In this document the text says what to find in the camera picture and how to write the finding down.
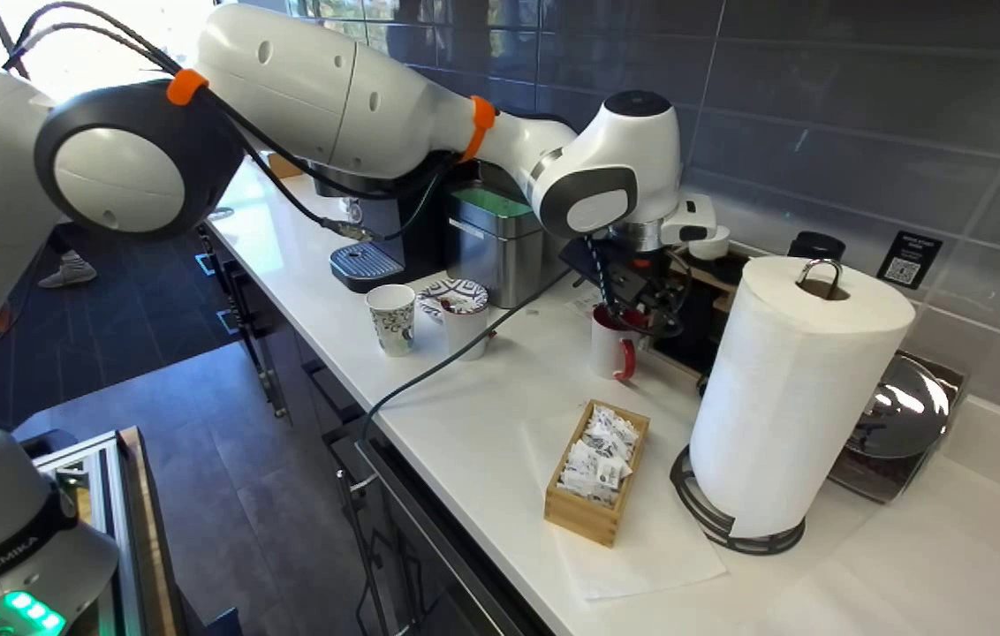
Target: cardboard box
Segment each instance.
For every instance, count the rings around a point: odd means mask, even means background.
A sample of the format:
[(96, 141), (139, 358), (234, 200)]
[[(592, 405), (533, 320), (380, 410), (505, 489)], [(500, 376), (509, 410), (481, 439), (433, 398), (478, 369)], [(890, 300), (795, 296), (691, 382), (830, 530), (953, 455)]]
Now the cardboard box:
[[(582, 494), (577, 494), (577, 492), (558, 489), (563, 471), (565, 471), (565, 458), (569, 458), (569, 448), (571, 448), (571, 443), (578, 443), (582, 431), (590, 429), (592, 405), (615, 410), (619, 418), (626, 418), (626, 419), (636, 425), (636, 431), (639, 431), (639, 439), (636, 439), (636, 445), (633, 445), (633, 455), (630, 455), (630, 471), (633, 471), (633, 472), (620, 482), (620, 489), (619, 489), (619, 494), (615, 494), (612, 502), (582, 498)], [(545, 521), (552, 521), (552, 523), (558, 523), (558, 527), (565, 527), (565, 530), (571, 530), (571, 534), (582, 534), (582, 537), (590, 537), (590, 541), (612, 549), (612, 545), (615, 545), (615, 534), (619, 534), (619, 523), (620, 523), (620, 516), (626, 516), (633, 483), (636, 483), (636, 478), (639, 478), (639, 458), (642, 458), (648, 431), (651, 431), (651, 419), (648, 419), (642, 412), (633, 412), (633, 410), (620, 410), (620, 405), (590, 398), (590, 403), (582, 405), (582, 418), (578, 418), (578, 425), (577, 425), (577, 431), (571, 431), (571, 439), (569, 439), (569, 445), (565, 445), (565, 452), (563, 452), (563, 458), (558, 458), (558, 466), (556, 466), (556, 472), (552, 472), (552, 482), (549, 482), (549, 489), (545, 489)]]

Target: metal base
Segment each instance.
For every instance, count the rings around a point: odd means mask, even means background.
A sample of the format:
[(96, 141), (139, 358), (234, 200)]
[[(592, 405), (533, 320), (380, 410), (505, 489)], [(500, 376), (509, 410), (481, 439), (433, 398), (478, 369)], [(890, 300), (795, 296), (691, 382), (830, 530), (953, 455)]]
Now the metal base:
[(792, 530), (768, 537), (732, 537), (736, 516), (722, 514), (701, 489), (697, 471), (688, 466), (688, 445), (671, 463), (671, 483), (683, 507), (704, 523), (708, 541), (742, 551), (742, 555), (782, 555), (807, 537), (807, 521)]

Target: small container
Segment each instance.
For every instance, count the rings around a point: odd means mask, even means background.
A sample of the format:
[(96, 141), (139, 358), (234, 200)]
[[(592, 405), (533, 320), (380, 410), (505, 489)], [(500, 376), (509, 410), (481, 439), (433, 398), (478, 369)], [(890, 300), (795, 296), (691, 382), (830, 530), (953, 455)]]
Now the small container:
[[(633, 472), (620, 482), (620, 489), (619, 489), (619, 494), (615, 494), (612, 502), (582, 498), (582, 494), (563, 489), (563, 471), (565, 471), (569, 448), (571, 448), (571, 445), (582, 439), (582, 431), (590, 429), (592, 405), (615, 410), (615, 412), (626, 418), (626, 419), (636, 429), (636, 435), (639, 435), (636, 445), (633, 445), (633, 458), (630, 458), (630, 471), (633, 471)], [(651, 431), (651, 419), (648, 419), (642, 412), (633, 412), (633, 410), (620, 410), (620, 405), (590, 398), (590, 403), (582, 405), (582, 418), (578, 418), (578, 425), (577, 425), (577, 431), (571, 431), (571, 439), (569, 439), (569, 445), (565, 445), (565, 452), (563, 452), (563, 458), (558, 458), (558, 466), (556, 466), (556, 472), (552, 472), (552, 482), (549, 482), (549, 489), (545, 489), (545, 521), (552, 521), (552, 523), (558, 523), (558, 527), (565, 527), (565, 530), (571, 530), (571, 534), (582, 534), (582, 537), (590, 537), (590, 541), (612, 549), (612, 545), (615, 545), (615, 534), (619, 534), (619, 523), (620, 523), (620, 516), (626, 516), (633, 483), (636, 483), (636, 478), (639, 478), (639, 458), (642, 458), (648, 431)]]
[(451, 276), (478, 278), (494, 309), (526, 300), (545, 263), (545, 229), (530, 204), (484, 189), (464, 189), (451, 199)]

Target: robotic arm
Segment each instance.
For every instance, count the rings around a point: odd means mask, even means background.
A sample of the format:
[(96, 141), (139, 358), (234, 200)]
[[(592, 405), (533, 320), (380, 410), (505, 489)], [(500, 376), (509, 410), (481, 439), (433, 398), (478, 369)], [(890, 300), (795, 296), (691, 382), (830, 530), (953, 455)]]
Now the robotic arm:
[[(254, 141), (264, 131), (293, 157), (380, 181), (410, 173), (426, 153), (464, 153), (500, 165), (545, 225), (598, 232), (633, 224), (642, 251), (676, 239), (668, 225), (712, 225), (683, 204), (677, 119), (659, 97), (620, 93), (571, 134), (494, 112), (335, 33), (251, 7), (207, 19), (196, 73), (207, 87), (183, 81), (194, 93), (178, 107), (165, 86), (179, 93), (179, 78), (52, 107), (0, 73), (0, 310), (46, 239), (52, 204), (110, 232), (186, 229), (236, 173), (244, 128)], [(113, 563), (113, 549), (69, 523), (52, 489), (0, 439), (0, 592), (30, 588), (69, 617)]]

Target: dark floor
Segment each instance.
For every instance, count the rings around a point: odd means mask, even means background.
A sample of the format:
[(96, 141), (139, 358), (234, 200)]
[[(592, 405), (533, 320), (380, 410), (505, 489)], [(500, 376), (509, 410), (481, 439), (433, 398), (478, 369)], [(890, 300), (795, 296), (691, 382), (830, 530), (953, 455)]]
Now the dark floor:
[[(275, 339), (279, 376), (298, 376), (298, 337)], [(239, 608), (251, 636), (361, 633), (361, 560), (318, 443), (335, 412), (310, 390), (286, 390), (286, 403), (286, 418), (269, 410), (234, 344), (41, 410), (21, 431), (140, 429), (178, 584), (206, 623)]]
[(194, 264), (206, 246), (196, 232), (171, 239), (121, 239), (80, 225), (57, 232), (97, 267), (97, 278), (40, 289), (36, 278), (57, 267), (57, 254), (41, 246), (28, 264), (7, 300), (14, 325), (0, 337), (0, 429), (234, 339), (215, 320), (225, 309), (224, 289)]

